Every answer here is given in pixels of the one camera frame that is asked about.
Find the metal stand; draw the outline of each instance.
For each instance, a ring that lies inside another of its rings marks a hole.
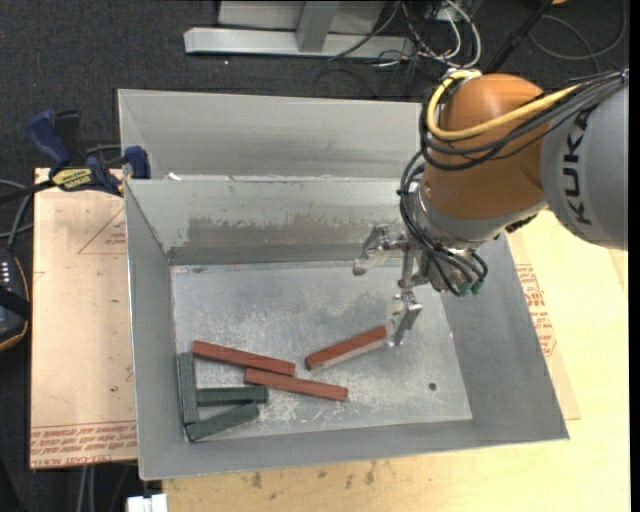
[[[224,4],[235,3],[237,2],[223,2],[222,9]],[[283,5],[272,2],[278,5],[263,6],[262,9],[254,10],[248,9],[246,5],[229,5],[226,10],[221,11],[218,20],[224,26],[193,28],[184,34],[185,50],[188,54],[332,57],[352,48],[367,37],[384,5],[384,2],[356,3],[360,6],[349,5],[354,2],[288,2]],[[262,14],[267,8],[270,13],[267,21],[253,20],[253,13]],[[375,36],[348,57],[376,58],[383,52],[402,52],[407,49],[407,44],[409,43],[404,37]]]

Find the yellow clamp label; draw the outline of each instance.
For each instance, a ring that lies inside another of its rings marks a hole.
[[[93,181],[92,174],[93,171],[88,167],[69,167],[61,169],[58,174],[51,178],[51,181],[59,187],[71,190],[80,185],[91,183]]]

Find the red brick bar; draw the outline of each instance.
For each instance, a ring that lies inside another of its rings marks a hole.
[[[289,361],[252,354],[251,352],[223,347],[214,343],[205,343],[200,340],[193,342],[191,352],[194,356],[203,359],[240,366],[241,368],[257,368],[258,370],[281,373],[283,375],[294,375],[296,372],[296,365]]]
[[[258,384],[281,391],[289,391],[290,393],[327,398],[328,400],[344,401],[349,395],[349,390],[342,386],[298,379],[296,377],[278,375],[277,373],[263,372],[253,368],[247,369],[244,375],[244,381],[247,384]]]
[[[384,346],[386,337],[387,329],[384,325],[381,325],[375,329],[363,332],[353,338],[341,341],[340,343],[308,355],[304,360],[304,364],[309,370],[314,368],[328,368],[334,364],[341,363],[352,357]]]

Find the blue clamp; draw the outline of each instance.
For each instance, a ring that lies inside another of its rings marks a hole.
[[[90,155],[85,166],[69,166],[71,156],[55,130],[55,115],[46,110],[27,125],[27,136],[36,148],[53,158],[55,167],[49,170],[49,180],[62,190],[95,190],[117,196],[122,195],[122,180],[111,174],[107,166]],[[140,146],[125,149],[120,162],[125,165],[123,178],[149,179],[151,168],[147,153]]]

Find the power cord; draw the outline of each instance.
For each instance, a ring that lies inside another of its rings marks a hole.
[[[585,45],[585,48],[587,48],[587,51],[589,53],[587,55],[569,55],[569,54],[559,53],[559,52],[550,50],[547,47],[543,46],[540,42],[538,42],[538,40],[533,36],[532,33],[529,33],[529,40],[540,51],[546,53],[547,55],[550,55],[551,57],[555,57],[557,59],[562,59],[562,60],[588,60],[588,59],[592,59],[594,61],[594,63],[595,63],[596,71],[599,72],[599,65],[598,65],[598,62],[597,62],[596,58],[601,56],[601,55],[604,55],[605,53],[611,51],[616,46],[618,46],[618,44],[620,44],[620,41],[622,41],[622,39],[623,39],[623,37],[624,37],[624,35],[626,33],[626,30],[627,30],[627,24],[629,23],[629,13],[627,12],[626,0],[620,0],[620,7],[621,7],[621,10],[622,10],[620,31],[618,32],[618,35],[616,36],[616,38],[611,43],[609,43],[604,48],[602,48],[601,50],[593,51],[591,49],[591,45],[589,44],[587,39],[582,35],[582,33],[578,29],[576,29],[573,25],[571,25],[567,21],[564,21],[563,19],[557,18],[555,16],[551,16],[549,14],[543,15],[542,19],[546,19],[548,21],[553,21],[555,23],[559,23],[560,25],[568,28],[571,32],[573,32],[582,41],[582,43]]]

